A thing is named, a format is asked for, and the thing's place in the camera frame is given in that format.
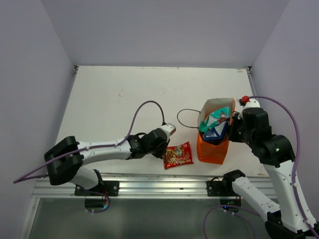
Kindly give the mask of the red snack packet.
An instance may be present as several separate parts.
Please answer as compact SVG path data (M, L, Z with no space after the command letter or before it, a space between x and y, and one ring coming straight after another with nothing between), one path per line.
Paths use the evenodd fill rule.
M175 168L193 164L190 143L186 142L178 146L169 146L163 156L164 169Z

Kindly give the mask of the teal snack packet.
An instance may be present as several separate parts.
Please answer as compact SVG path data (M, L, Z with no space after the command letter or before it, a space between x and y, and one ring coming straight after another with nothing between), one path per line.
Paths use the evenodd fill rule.
M202 133L207 133L209 130L215 128L220 125L222 122L230 119L231 116L231 107L222 107L214 112L210 113L205 120L200 122L198 127L199 131Z

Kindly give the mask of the blue snack packet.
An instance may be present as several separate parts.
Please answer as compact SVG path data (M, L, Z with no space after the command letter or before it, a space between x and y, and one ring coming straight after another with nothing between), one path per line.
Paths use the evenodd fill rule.
M216 141L221 140L225 137L226 132L229 127L229 121L223 121L219 125L215 126L212 129L209 129L206 133L203 134L203 141Z

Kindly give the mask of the orange paper bag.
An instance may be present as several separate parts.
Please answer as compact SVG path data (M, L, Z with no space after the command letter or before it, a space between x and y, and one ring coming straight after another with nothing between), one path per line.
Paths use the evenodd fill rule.
M190 128L197 129L197 143L196 143L196 150L197 150L197 158L200 162L205 163L213 163L213 164L223 164L229 145L228 139L228 130L230 128L230 124L232 122L231 116L229 121L229 127L226 132L226 135L221 140L216 141L203 141L203 134L199 131L198 127L202 120L215 110L222 108L222 107L231 107L231 116L235 111L235 100L233 98L214 98L207 100L201 110L195 110L198 113L197 116L197 126L191 126Z

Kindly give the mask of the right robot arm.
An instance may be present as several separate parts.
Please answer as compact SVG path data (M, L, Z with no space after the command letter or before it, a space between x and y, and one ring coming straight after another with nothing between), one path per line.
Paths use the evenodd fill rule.
M222 190L237 194L259 214L273 239L309 239L319 237L319 223L309 211L302 193L295 198L298 179L293 176L296 162L290 141L272 134L268 114L262 108L247 108L231 120L229 140L247 144L259 159L273 184L274 202L251 184L240 170L224 174Z

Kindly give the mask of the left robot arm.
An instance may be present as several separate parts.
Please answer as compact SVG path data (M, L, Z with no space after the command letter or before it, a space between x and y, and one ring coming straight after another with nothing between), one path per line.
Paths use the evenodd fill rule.
M85 165L107 160L141 159L146 155L163 158L170 137L176 131L171 124L162 125L147 134L129 135L113 142L80 142L68 136L44 155L50 184L72 183L96 196L104 184L98 170Z

